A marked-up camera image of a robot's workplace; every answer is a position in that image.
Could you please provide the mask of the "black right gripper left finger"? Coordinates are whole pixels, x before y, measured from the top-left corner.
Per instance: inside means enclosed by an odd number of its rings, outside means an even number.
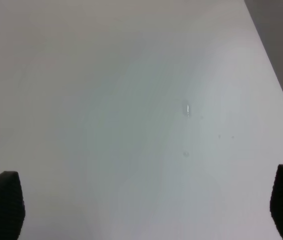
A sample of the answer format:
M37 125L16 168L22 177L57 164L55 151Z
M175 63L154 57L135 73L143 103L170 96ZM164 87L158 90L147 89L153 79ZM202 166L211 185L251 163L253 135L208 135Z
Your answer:
M0 240L17 240L26 216L19 174L0 173Z

